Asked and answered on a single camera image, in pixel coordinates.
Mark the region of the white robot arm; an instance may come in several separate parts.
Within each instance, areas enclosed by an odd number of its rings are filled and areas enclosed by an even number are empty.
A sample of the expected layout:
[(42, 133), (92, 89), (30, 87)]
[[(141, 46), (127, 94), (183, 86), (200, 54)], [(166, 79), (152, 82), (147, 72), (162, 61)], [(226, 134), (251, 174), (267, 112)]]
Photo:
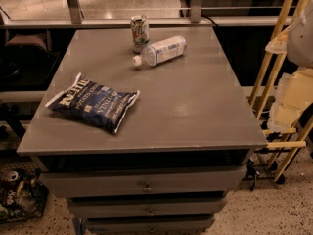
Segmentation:
[(313, 103), (313, 0), (265, 50), (286, 54), (298, 69), (279, 79), (267, 128), (282, 132), (290, 128)]

